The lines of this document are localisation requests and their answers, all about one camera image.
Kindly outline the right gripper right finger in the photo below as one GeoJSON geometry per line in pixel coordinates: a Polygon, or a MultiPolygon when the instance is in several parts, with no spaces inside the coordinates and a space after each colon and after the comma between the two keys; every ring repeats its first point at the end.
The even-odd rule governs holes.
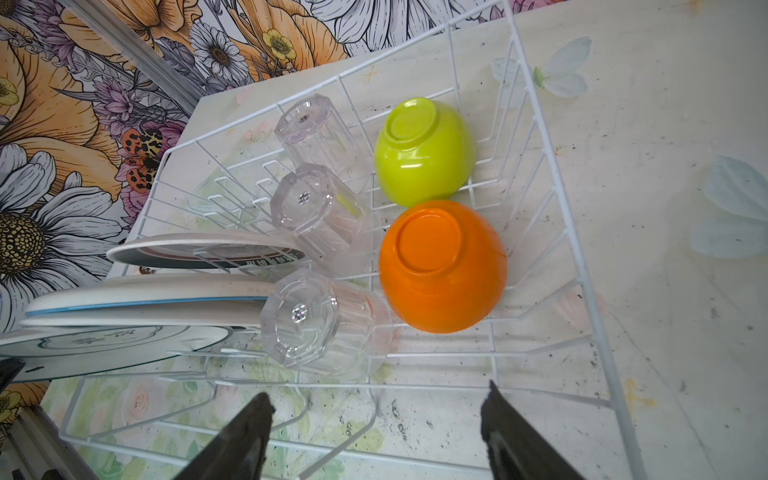
{"type": "Polygon", "coordinates": [[[493,381],[480,413],[481,437],[494,479],[583,479],[505,399],[493,381]]]}

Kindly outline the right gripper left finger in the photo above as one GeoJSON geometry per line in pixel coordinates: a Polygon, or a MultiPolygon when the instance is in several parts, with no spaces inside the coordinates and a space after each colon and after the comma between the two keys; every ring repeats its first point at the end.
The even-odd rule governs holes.
{"type": "Polygon", "coordinates": [[[260,479],[274,412],[268,394],[257,394],[175,479],[260,479]]]}

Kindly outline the green red rimmed plate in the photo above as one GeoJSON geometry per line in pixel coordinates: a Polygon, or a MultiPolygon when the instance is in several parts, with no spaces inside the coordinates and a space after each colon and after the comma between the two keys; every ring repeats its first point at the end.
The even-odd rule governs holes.
{"type": "Polygon", "coordinates": [[[305,253],[287,239],[242,231],[155,235],[107,252],[113,262],[166,269],[271,267],[300,261],[305,253]]]}

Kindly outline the white plate green clover emblem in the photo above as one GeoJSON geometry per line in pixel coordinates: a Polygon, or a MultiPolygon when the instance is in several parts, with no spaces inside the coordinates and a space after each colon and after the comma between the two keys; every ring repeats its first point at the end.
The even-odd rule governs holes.
{"type": "Polygon", "coordinates": [[[222,326],[26,328],[1,335],[1,357],[25,366],[20,382],[104,373],[196,352],[228,339],[222,326]]]}

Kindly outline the white wire dish rack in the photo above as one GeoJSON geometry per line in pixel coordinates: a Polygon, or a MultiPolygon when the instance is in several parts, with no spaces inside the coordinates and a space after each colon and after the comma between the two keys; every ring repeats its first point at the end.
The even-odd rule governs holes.
{"type": "Polygon", "coordinates": [[[544,117],[551,97],[515,21],[469,25],[490,10],[282,83],[202,98],[133,230],[268,233],[269,197],[290,167],[272,129],[291,104],[328,96],[371,151],[394,107],[424,96],[458,108],[479,137],[479,164],[456,199],[491,223],[508,256],[489,316],[447,335],[397,321],[381,367],[354,381],[281,367],[246,328],[156,372],[84,377],[63,439],[164,478],[266,392],[276,409],[268,479],[487,479],[480,406],[496,385],[582,476],[646,477],[544,117]]]}

